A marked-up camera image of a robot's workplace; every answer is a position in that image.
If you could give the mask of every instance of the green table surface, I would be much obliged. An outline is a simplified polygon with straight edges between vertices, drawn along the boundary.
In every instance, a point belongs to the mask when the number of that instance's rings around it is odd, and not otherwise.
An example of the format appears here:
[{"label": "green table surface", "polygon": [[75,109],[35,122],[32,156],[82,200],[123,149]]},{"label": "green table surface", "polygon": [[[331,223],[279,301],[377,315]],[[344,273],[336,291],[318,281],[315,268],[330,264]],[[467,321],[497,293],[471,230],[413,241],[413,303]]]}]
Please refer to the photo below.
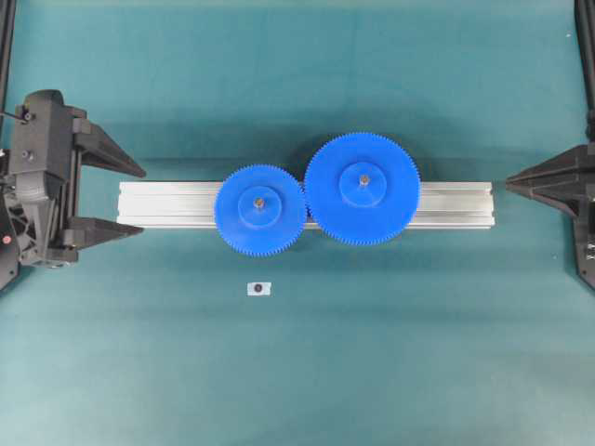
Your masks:
[{"label": "green table surface", "polygon": [[[572,1],[20,0],[14,37],[7,108],[60,89],[148,179],[301,176],[371,131],[426,181],[494,181],[496,226],[308,231],[266,259],[146,230],[25,271],[0,295],[1,445],[593,444],[570,221],[503,188],[585,141]],[[83,177],[81,214],[115,219],[128,178]]]}]

